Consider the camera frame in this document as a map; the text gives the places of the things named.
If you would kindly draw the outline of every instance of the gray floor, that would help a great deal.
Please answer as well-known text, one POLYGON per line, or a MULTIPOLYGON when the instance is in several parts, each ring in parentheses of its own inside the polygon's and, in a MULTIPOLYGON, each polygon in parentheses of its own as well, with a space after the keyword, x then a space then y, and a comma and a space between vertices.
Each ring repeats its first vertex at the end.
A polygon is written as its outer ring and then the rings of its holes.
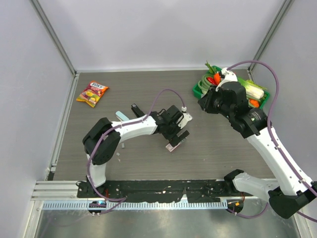
MULTIPOLYGON (((243 169, 260 178, 273 174, 257 151, 235 132, 221 115, 201 111, 192 87, 205 71, 154 71, 82 73, 76 88, 69 120, 59 155, 54 180, 80 180, 86 175, 86 156, 82 139, 102 117, 117 120, 116 111, 134 118, 130 106, 136 103, 145 112, 155 95, 164 88, 179 92, 193 121, 187 125, 188 139, 173 153, 166 150, 162 135, 141 136, 125 142, 107 164, 107 179, 220 179, 233 169, 243 169), (91 80, 110 87, 95 108, 76 102, 76 97, 91 80)), ((245 70, 236 70, 243 78, 245 70)), ((155 110, 180 100, 170 92, 158 100, 155 110)))
MULTIPOLYGON (((263 210, 258 199, 245 201, 242 213, 263 210)), ((113 211, 91 217, 87 211, 43 211, 37 238, 299 238, 294 217, 283 219, 269 208, 256 219, 225 210, 113 211)))

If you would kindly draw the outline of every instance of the orange vegetable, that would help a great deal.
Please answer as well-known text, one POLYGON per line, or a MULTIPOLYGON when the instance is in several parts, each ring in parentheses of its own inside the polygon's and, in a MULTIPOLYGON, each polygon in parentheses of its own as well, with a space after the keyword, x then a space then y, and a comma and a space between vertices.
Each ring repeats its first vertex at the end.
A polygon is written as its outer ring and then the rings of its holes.
POLYGON ((259 102, 257 100, 249 99, 249 102, 256 108, 260 107, 259 102))
POLYGON ((219 83, 220 83, 220 81, 221 81, 219 73, 216 73, 216 74, 213 76, 213 79, 215 80, 216 84, 219 85, 219 83))

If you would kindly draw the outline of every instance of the white panel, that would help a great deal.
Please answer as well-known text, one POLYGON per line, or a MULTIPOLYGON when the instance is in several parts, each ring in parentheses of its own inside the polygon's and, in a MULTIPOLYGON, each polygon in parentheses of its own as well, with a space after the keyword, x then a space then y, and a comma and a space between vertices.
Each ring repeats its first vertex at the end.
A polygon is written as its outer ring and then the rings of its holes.
MULTIPOLYGON (((316 9, 316 0, 294 1, 261 58, 275 69, 280 81, 272 119, 276 132, 297 164, 314 180, 317 180, 316 9)), ((257 66, 254 77, 274 95, 275 83, 269 71, 257 66)), ((312 202, 304 212, 317 219, 316 205, 317 201, 312 202)), ((309 223, 316 236, 316 224, 309 223)))
POLYGON ((50 162, 72 76, 29 1, 0 6, 0 230, 15 238, 50 162))
POLYGON ((78 70, 252 59, 283 0, 40 0, 78 70))

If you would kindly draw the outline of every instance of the wood grain surface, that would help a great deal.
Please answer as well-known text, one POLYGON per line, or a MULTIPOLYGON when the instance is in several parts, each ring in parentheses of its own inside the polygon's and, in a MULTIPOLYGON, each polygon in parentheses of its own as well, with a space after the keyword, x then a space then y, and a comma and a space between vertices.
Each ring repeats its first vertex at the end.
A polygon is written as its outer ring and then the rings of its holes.
MULTIPOLYGON (((235 72, 248 77, 245 70, 235 72)), ((168 141, 160 134, 125 141, 125 148, 119 144, 107 163, 107 179, 221 179, 234 169, 259 178, 273 178, 258 152, 223 116, 206 114, 200 109, 192 87, 204 73, 201 70, 81 73, 54 180, 84 179, 87 158, 82 139, 92 126, 102 117, 117 120, 116 111, 135 118, 130 110, 133 103, 147 112, 156 94, 164 88, 179 92, 194 118, 186 126, 190 132, 187 140, 172 153, 165 148, 168 141), (109 87, 95 108, 76 102, 91 80, 109 87)), ((165 92, 155 110, 168 109, 173 104, 181 108, 179 98, 165 92)))

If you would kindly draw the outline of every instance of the chip bag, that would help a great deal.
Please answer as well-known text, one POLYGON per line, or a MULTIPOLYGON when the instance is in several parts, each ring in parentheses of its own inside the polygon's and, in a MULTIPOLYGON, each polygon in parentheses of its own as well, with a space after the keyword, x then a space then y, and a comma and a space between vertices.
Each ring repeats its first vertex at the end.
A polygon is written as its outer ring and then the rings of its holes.
POLYGON ((77 97, 76 101, 86 102, 89 106, 94 108, 108 88, 109 87, 103 86, 96 81, 91 81, 85 90, 77 97))

